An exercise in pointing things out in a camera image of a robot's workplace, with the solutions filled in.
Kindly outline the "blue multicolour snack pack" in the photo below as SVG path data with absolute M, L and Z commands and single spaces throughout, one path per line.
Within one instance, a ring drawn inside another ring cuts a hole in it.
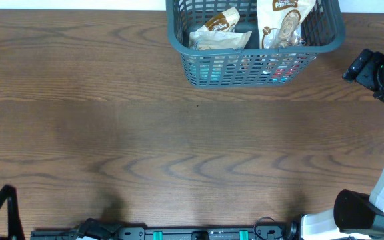
M 317 58 L 313 53 L 273 54 L 263 60 L 262 74 L 272 83 L 286 83 Z

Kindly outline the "beige brown snack bag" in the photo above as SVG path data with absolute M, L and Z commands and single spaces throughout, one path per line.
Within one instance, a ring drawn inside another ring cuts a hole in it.
M 189 34 L 192 50 L 244 49 L 252 32 L 195 31 Z
M 302 45 L 301 24 L 315 3 L 316 0 L 257 0 L 259 47 Z

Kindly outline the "mint green snack packet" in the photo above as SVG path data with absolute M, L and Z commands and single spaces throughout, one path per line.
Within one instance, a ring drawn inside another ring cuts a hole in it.
M 223 60 L 204 60 L 199 64 L 199 80 L 205 81 L 218 81 L 223 68 Z

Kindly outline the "beige snack bag top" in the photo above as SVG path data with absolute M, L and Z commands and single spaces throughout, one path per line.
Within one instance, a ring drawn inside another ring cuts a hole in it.
M 232 32 L 240 19 L 240 14 L 235 7 L 225 10 L 214 17 L 202 26 L 202 31 L 224 31 Z

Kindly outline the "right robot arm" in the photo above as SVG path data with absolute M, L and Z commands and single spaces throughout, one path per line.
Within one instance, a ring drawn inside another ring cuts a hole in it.
M 384 103 L 384 54 L 365 49 L 343 74 Z M 384 239 L 384 168 L 370 194 L 342 190 L 332 209 L 301 218 L 299 238 Z

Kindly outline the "grey plastic basket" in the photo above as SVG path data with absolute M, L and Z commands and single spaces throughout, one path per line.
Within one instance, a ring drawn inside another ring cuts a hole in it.
M 240 15 L 235 30 L 251 33 L 245 48 L 190 49 L 190 33 L 230 7 L 235 7 Z M 283 85 L 302 72 L 318 54 L 335 50 L 345 40 L 338 0 L 316 0 L 299 26 L 303 44 L 280 49 L 261 46 L 257 0 L 167 0 L 166 10 L 169 42 L 181 54 L 187 80 L 202 89 Z

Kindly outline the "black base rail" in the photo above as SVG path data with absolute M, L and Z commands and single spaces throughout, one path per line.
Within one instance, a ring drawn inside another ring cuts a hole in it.
M 36 229 L 31 240 L 258 240 L 258 239 L 352 239 L 352 236 L 331 231 L 308 234 L 297 222 L 290 224 L 266 222 L 252 227 L 190 227 L 147 228 L 120 223 L 103 223 L 87 219 L 72 229 Z

